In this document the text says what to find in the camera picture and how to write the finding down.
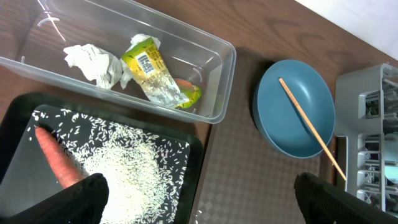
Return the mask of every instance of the dish rack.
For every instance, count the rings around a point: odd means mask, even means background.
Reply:
[[[346,138],[345,190],[398,218],[398,184],[384,173],[386,166],[398,165],[383,156],[385,134],[398,131],[397,83],[398,69],[388,64],[340,76],[335,135]]]

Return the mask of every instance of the carrot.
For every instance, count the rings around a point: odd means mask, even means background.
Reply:
[[[35,133],[52,171],[64,189],[84,179],[83,175],[48,131],[44,128],[36,127]]]

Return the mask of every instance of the brown wooden surface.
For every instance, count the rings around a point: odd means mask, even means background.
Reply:
[[[398,62],[394,59],[293,0],[138,0],[138,2],[231,42],[237,50],[238,57],[241,55],[240,52],[245,54],[252,52],[261,55],[264,60],[294,58],[306,62],[325,79],[333,96],[336,78],[342,73],[385,62],[398,66]],[[9,37],[6,35],[7,27],[2,31],[3,36]],[[15,41],[19,43],[23,40],[22,36],[20,38]],[[6,55],[9,49],[13,49],[13,45],[3,44],[0,52]],[[235,73],[234,80],[238,80],[241,75],[246,74]],[[19,77],[5,68],[0,68],[0,76],[0,117],[4,116],[9,103],[17,95],[42,91],[196,134],[202,142],[206,142],[208,136],[208,124],[181,123],[117,107],[105,101]],[[321,156],[321,161],[320,175],[331,181],[333,177],[331,164],[325,156]]]

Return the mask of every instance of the crumpled tissue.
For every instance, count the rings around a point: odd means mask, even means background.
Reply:
[[[126,50],[126,52],[128,52],[129,50],[131,50],[131,49],[132,49],[133,47],[135,47],[137,44],[139,44],[139,43],[145,41],[145,40],[148,39],[149,37],[151,37],[151,36],[146,35],[146,34],[137,34],[137,35],[135,35],[135,36],[131,39],[131,41],[130,41],[131,46]],[[156,38],[156,37],[151,37],[151,38],[154,40],[156,47],[159,49],[159,47],[160,47],[160,40],[159,40],[158,38]],[[125,89],[125,87],[127,86],[127,83],[128,83],[132,78],[134,79],[134,76],[133,76],[131,70],[129,69],[129,67],[127,66],[127,64],[124,62],[124,60],[123,60],[123,59],[120,59],[120,61],[121,61],[121,63],[122,63],[122,67],[123,67],[123,70],[124,70],[124,73],[122,74],[122,77],[121,77],[121,79],[120,79],[120,84],[121,84],[122,88]]]
[[[96,80],[96,85],[101,88],[110,89],[123,73],[131,73],[128,68],[123,70],[122,62],[117,57],[93,44],[75,45],[63,51],[68,54],[65,60],[69,67],[77,66],[89,81]]]

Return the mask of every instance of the clear plastic container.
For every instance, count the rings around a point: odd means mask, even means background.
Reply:
[[[64,60],[65,47],[94,44],[121,57],[136,34],[161,41],[173,78],[199,86],[202,97],[176,110],[151,103],[131,80],[105,90]],[[236,60],[220,38],[130,0],[4,0],[0,3],[0,65],[24,77],[182,121],[220,122]]]

